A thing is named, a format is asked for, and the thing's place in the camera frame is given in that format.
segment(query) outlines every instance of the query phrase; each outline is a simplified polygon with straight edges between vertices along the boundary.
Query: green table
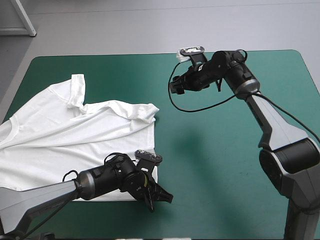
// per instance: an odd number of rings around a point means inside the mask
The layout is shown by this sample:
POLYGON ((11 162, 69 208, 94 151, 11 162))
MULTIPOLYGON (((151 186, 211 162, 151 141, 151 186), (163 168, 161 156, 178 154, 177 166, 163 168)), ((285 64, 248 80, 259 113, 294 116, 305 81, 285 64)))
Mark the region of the green table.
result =
MULTIPOLYGON (((71 74, 85 76, 85 103, 153 103, 160 109, 155 116, 155 151, 163 156, 159 183, 174 195, 172 204, 158 202, 154 213, 134 201, 72 202, 38 232, 58 238, 282 238, 288 201, 260 167, 262 131, 249 108, 234 98, 207 111, 177 111, 167 94, 176 63, 175 54, 45 56, 31 62, 6 119, 71 74)), ((262 93, 320 133, 320 96, 297 51, 251 51, 247 65, 262 93)), ((212 85, 173 98, 183 108, 196 109, 231 95, 224 82, 222 92, 212 85)))

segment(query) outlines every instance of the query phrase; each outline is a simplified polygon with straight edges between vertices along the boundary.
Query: white cloth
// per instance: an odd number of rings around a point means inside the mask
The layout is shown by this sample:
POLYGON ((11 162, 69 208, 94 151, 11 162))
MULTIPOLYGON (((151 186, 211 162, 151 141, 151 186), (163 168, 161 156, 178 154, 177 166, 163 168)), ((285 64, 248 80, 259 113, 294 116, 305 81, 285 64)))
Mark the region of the white cloth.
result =
MULTIPOLYGON (((61 182, 70 170, 100 166, 113 152, 131 159, 137 149, 154 152, 158 108, 117 100, 83 105, 85 88, 84 75, 74 74, 35 95, 0 125, 0 187, 42 187, 61 182)), ((66 179, 75 178, 72 174, 66 179)), ((157 168, 153 177, 157 181, 157 168)), ((116 190, 94 200, 133 198, 116 190)))

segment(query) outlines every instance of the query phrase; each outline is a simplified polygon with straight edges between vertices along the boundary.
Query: wire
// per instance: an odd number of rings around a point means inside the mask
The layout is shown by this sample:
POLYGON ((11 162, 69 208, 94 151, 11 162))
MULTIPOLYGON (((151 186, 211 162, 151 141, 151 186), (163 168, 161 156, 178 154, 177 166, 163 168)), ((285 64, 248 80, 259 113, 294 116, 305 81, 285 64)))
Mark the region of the wire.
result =
MULTIPOLYGON (((245 60, 246 60, 248 55, 247 55, 247 52, 246 52, 246 51, 244 51, 244 53, 245 53, 244 58, 245 58, 245 60)), ((221 105, 221 104, 224 104, 224 103, 228 102, 229 100, 233 99, 234 97, 236 97, 236 96, 238 96, 238 95, 241 95, 241 94, 248 94, 247 97, 249 97, 249 96, 251 96, 251 95, 254 95, 254 96, 257 96, 257 97, 260 97, 260 98, 266 100, 266 101, 269 102, 271 105, 273 105, 274 107, 276 107, 277 109, 279 109, 281 112, 283 112, 283 113, 285 113, 286 115, 288 115, 289 117, 291 117, 291 118, 292 118, 293 120, 295 120, 298 124, 300 124, 302 127, 304 127, 309 133, 311 133, 311 134, 316 138, 316 140, 318 141, 318 143, 320 144, 320 138, 319 138, 309 127, 307 127, 302 121, 300 121, 298 118, 296 118, 295 116, 293 116, 290 112, 284 110, 284 109, 283 109, 282 107, 280 107, 279 105, 275 104, 273 101, 271 101, 269 98, 267 98, 266 96, 264 96, 262 93, 258 93, 258 91, 256 91, 256 92, 239 92, 239 93, 237 93, 237 94, 234 94, 234 95, 228 97, 226 100, 223 100, 223 101, 221 101, 221 102, 219 102, 219 103, 216 103, 216 104, 214 104, 214 105, 207 106, 207 107, 204 107, 204 108, 201 108, 201 109, 185 110, 185 109, 182 109, 182 108, 178 107, 178 106, 174 103, 174 101, 173 101, 173 99, 172 99, 172 97, 171 97, 171 93, 170 93, 170 82, 171 82, 172 76, 173 76, 174 73, 175 73, 176 68, 177 68, 179 65, 180 65, 180 62, 178 62, 178 64, 175 65, 175 67, 173 68, 173 71, 172 71, 172 73, 171 73, 171 75, 170 75, 170 77, 169 77, 169 81, 168 81, 168 95, 169 95, 170 102, 171 102, 172 105, 173 105, 176 109, 178 109, 179 111, 182 111, 182 112, 185 112, 185 113, 200 112, 200 111, 207 110, 207 109, 211 109, 211 108, 214 108, 214 107, 219 106, 219 105, 221 105)))
POLYGON ((70 173, 75 173, 75 174, 76 174, 76 180, 78 180, 78 179, 79 179, 79 173, 78 173, 76 170, 71 170, 71 171, 67 172, 67 173, 63 176, 63 178, 62 178, 62 182, 64 182, 64 181, 65 181, 66 176, 68 176, 70 173))
POLYGON ((302 121, 300 121, 298 118, 296 118, 295 116, 293 116, 290 112, 284 110, 282 107, 280 107, 279 105, 275 104, 273 101, 271 101, 269 98, 267 98, 265 95, 261 94, 261 93, 252 93, 252 95, 258 96, 266 101, 268 101, 271 105, 273 105, 274 107, 276 107, 277 109, 279 109, 281 112, 285 113, 286 115, 288 115, 289 117, 291 117, 293 120, 295 120, 298 124, 300 124, 302 127, 304 127, 309 133, 311 133, 316 140, 318 141, 318 143, 320 144, 320 138, 309 128, 307 127, 302 121))
POLYGON ((173 105, 176 109, 178 109, 179 111, 185 112, 185 113, 196 113, 196 112, 204 111, 204 110, 207 110, 207 109, 211 109, 211 108, 217 107, 217 106, 219 106, 219 105, 221 105, 221 104, 224 104, 224 103, 228 102, 229 100, 233 99, 233 98, 236 96, 236 95, 232 95, 232 96, 228 97, 227 99, 225 99, 225 100, 223 100, 223 101, 221 101, 221 102, 218 102, 218 103, 216 103, 216 104, 214 104, 214 105, 207 106, 207 107, 200 108, 200 109, 195 109, 195 110, 185 110, 185 109, 182 109, 182 108, 178 107, 178 106, 174 103, 174 101, 173 101, 173 99, 172 99, 172 97, 171 97, 171 93, 170 93, 170 82, 171 82, 172 76, 174 75, 174 73, 175 73, 175 71, 176 71, 176 68, 177 68, 179 65, 180 65, 180 62, 178 62, 177 65, 175 65, 175 67, 173 68, 173 71, 172 71, 172 73, 171 73, 171 75, 170 75, 170 77, 169 77, 169 81, 168 81, 168 95, 169 95, 170 102, 171 102, 172 105, 173 105))
POLYGON ((70 198, 68 198, 66 201, 63 202, 62 205, 60 205, 54 212, 52 212, 49 216, 47 216, 42 222, 40 222, 37 226, 35 226, 33 229, 28 231, 23 237, 20 238, 20 240, 24 240, 27 238, 30 234, 32 234, 34 231, 36 231, 38 228, 40 228, 43 224, 45 224, 49 219, 51 219, 54 215, 56 215, 67 203, 72 201, 74 199, 74 196, 71 195, 70 198))

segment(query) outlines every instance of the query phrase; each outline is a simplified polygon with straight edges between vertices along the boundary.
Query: black robotic arm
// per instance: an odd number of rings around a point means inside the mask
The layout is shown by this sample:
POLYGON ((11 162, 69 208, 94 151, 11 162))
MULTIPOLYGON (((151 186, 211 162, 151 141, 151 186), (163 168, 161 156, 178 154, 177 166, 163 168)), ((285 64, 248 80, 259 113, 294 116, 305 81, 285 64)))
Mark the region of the black robotic arm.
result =
POLYGON ((72 200, 90 200, 116 189, 130 193, 138 201, 145 201, 151 212, 154 201, 171 203, 173 196, 151 175, 162 161, 160 155, 137 150, 137 165, 126 154, 112 155, 110 160, 105 159, 104 165, 81 171, 70 181, 25 191, 0 187, 0 240, 23 239, 34 217, 72 200))
POLYGON ((258 146, 262 148, 259 161, 263 171, 289 199, 284 239, 312 240, 320 210, 319 147, 304 130, 286 122, 261 94, 259 81, 245 64, 247 56, 243 50, 217 51, 207 61, 203 47, 182 48, 177 58, 181 62, 191 60, 192 66, 175 76, 168 89, 184 94, 185 90, 200 91, 216 82, 220 90, 225 79, 234 95, 247 103, 262 129, 258 146))

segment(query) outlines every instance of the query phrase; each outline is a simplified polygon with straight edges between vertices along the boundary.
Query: gray floor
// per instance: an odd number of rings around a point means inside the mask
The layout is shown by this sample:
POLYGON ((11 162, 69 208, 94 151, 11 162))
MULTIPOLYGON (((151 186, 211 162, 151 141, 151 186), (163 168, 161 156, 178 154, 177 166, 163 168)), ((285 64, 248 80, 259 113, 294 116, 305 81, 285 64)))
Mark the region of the gray floor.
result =
POLYGON ((38 56, 295 49, 320 89, 320 0, 21 2, 37 36, 0 37, 0 121, 38 56))

